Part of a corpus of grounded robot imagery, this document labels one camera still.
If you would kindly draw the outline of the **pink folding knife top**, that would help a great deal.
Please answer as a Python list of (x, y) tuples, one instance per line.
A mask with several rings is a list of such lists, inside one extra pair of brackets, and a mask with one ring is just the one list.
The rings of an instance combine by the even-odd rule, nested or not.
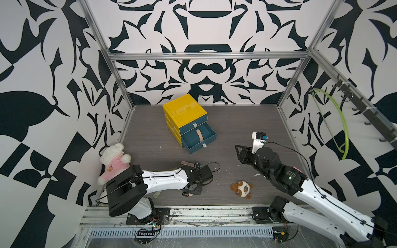
[(186, 165), (186, 166), (191, 166), (194, 167), (195, 163), (187, 162), (187, 161), (182, 161), (181, 165)]

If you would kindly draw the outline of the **pink folding knife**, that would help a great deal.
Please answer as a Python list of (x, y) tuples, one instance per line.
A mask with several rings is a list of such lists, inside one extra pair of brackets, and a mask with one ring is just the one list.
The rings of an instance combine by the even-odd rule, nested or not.
[(202, 135), (200, 129), (196, 129), (196, 133), (197, 133), (197, 135), (199, 137), (200, 142), (203, 142), (204, 138), (203, 138), (203, 135)]
[(186, 166), (191, 166), (194, 167), (195, 163), (187, 162), (187, 161), (182, 161), (181, 165), (186, 165)]

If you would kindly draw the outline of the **yellow teal drawer cabinet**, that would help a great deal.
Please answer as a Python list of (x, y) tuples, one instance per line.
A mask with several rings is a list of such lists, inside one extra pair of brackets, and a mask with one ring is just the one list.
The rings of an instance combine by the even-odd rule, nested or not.
[(168, 129), (181, 147), (184, 147), (182, 135), (208, 120), (208, 113), (190, 94), (166, 103), (162, 107)]

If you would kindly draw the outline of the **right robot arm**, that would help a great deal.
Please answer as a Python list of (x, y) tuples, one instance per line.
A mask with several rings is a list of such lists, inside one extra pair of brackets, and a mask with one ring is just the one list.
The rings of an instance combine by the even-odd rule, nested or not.
[(364, 215), (332, 195), (322, 192), (313, 180), (300, 170), (281, 163), (279, 155), (269, 147), (254, 150), (235, 146), (242, 164), (251, 165), (279, 191), (305, 202), (316, 212), (276, 197), (269, 207), (275, 222), (293, 222), (334, 241), (342, 248), (382, 248), (388, 223), (380, 217)]

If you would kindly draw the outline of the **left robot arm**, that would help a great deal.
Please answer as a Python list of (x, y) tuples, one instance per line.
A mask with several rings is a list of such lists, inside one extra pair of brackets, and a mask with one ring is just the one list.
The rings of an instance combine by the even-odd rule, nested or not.
[(154, 204), (146, 195), (165, 190), (179, 190), (186, 197), (200, 195), (213, 180), (209, 166), (200, 168), (184, 164), (175, 170), (151, 172), (133, 165), (106, 184), (109, 216), (130, 213), (138, 220), (155, 214)]

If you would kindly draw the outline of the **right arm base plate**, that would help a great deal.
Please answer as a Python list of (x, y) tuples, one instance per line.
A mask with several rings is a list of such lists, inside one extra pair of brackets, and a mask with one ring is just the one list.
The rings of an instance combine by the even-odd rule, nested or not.
[(252, 207), (252, 219), (257, 224), (270, 224), (270, 223), (279, 223), (277, 220), (274, 220), (270, 215), (269, 207), (256, 206)]

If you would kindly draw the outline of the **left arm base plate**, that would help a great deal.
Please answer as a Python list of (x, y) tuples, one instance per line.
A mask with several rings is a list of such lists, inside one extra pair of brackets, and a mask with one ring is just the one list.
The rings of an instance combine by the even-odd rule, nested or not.
[(143, 219), (138, 219), (132, 214), (128, 214), (126, 225), (146, 225), (146, 224), (163, 224), (170, 217), (170, 208), (153, 208), (152, 213)]

